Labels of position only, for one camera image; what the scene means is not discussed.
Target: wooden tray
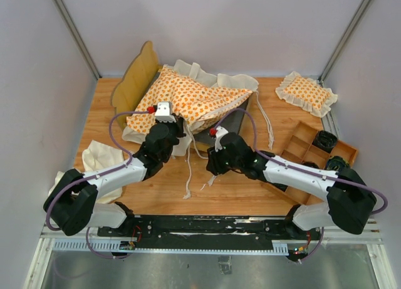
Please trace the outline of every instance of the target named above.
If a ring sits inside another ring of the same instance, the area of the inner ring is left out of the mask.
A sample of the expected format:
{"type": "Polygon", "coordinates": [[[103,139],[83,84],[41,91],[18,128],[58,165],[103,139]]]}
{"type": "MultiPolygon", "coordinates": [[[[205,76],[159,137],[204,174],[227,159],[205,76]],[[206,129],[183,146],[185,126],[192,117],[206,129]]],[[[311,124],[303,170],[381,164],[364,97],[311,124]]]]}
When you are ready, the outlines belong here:
{"type": "MultiPolygon", "coordinates": [[[[352,167],[357,158],[358,149],[339,140],[333,150],[330,153],[327,153],[312,145],[313,139],[316,137],[318,131],[318,129],[315,129],[308,124],[299,122],[280,156],[297,164],[302,164],[303,162],[314,162],[320,169],[324,169],[328,159],[332,156],[338,155],[345,159],[352,167]]],[[[284,195],[296,203],[314,204],[322,202],[322,200],[316,196],[293,187],[287,187],[284,192],[277,187],[271,187],[274,188],[272,190],[273,192],[280,196],[284,195]]]]}

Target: white wall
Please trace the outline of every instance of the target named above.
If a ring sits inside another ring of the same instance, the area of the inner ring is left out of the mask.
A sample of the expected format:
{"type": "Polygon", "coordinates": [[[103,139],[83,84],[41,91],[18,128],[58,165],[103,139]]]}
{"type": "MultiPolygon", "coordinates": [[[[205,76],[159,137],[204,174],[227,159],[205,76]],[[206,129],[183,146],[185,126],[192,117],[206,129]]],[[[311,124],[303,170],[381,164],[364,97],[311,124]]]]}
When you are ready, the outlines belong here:
{"type": "Polygon", "coordinates": [[[161,63],[209,72],[319,75],[361,0],[64,0],[100,73],[152,40],[161,63]]]}
{"type": "Polygon", "coordinates": [[[95,79],[51,0],[0,0],[1,288],[21,288],[95,79]]]}
{"type": "Polygon", "coordinates": [[[401,0],[375,0],[326,85],[339,94],[333,113],[342,138],[360,149],[356,170],[383,191],[376,215],[401,286],[401,0]]]}

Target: wooden floor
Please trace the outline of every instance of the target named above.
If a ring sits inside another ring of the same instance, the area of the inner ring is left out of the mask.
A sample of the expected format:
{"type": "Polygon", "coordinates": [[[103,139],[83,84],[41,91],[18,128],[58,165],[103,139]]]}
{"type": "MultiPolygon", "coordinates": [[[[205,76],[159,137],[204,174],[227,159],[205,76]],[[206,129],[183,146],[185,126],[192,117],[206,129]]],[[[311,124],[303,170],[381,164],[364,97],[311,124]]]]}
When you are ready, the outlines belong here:
{"type": "MultiPolygon", "coordinates": [[[[277,97],[274,90],[282,80],[282,78],[258,78],[259,99],[274,130],[274,153],[282,151],[299,120],[322,129],[319,118],[277,97]]],[[[119,81],[120,79],[111,78],[100,79],[98,82],[75,159],[75,167],[81,171],[83,171],[81,153],[92,140],[113,145],[108,135],[108,123],[114,114],[114,109],[110,105],[110,94],[119,81]]],[[[249,108],[258,128],[258,148],[267,150],[269,139],[266,122],[256,106],[254,96],[249,108]]],[[[117,123],[113,127],[113,133],[129,150],[138,149],[137,144],[121,139],[122,131],[117,123]]],[[[241,135],[249,145],[252,144],[252,125],[247,117],[241,135]]],[[[170,159],[153,178],[127,186],[118,201],[133,209],[136,214],[285,215],[293,205],[269,192],[267,184],[252,181],[234,172],[219,176],[213,186],[206,185],[201,190],[212,175],[206,171],[207,160],[200,159],[191,150],[190,163],[192,166],[190,199],[182,198],[185,195],[185,182],[189,175],[187,163],[183,157],[177,157],[170,159]]]]}

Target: small orange patterned pillow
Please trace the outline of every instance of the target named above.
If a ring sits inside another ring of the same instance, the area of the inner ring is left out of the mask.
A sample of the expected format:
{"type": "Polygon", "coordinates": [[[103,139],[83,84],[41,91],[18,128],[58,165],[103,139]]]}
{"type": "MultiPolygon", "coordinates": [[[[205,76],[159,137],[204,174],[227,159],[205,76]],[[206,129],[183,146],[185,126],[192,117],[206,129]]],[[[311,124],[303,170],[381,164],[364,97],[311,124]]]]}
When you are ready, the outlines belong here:
{"type": "Polygon", "coordinates": [[[276,88],[276,93],[280,99],[317,117],[324,117],[331,110],[330,105],[337,101],[337,95],[330,88],[323,88],[316,80],[305,79],[295,71],[276,88]]]}
{"type": "MultiPolygon", "coordinates": [[[[164,66],[160,76],[142,98],[136,111],[170,101],[173,112],[184,117],[193,132],[200,132],[240,106],[252,94],[251,90],[226,87],[206,87],[164,66]]],[[[149,133],[155,115],[141,114],[127,117],[127,125],[142,134],[149,133]]]]}

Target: yellow headboard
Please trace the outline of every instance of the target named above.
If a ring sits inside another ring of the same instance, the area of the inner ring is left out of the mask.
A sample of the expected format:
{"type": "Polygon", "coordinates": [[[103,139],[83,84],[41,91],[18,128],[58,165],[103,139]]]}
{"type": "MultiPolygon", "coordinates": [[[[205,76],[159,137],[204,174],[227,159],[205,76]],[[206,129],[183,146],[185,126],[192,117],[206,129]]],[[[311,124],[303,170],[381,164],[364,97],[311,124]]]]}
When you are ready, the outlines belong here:
{"type": "MultiPolygon", "coordinates": [[[[159,68],[153,43],[147,41],[112,92],[110,101],[116,114],[136,109],[159,68]]],[[[127,115],[118,117],[117,122],[124,129],[127,126],[127,115]]]]}

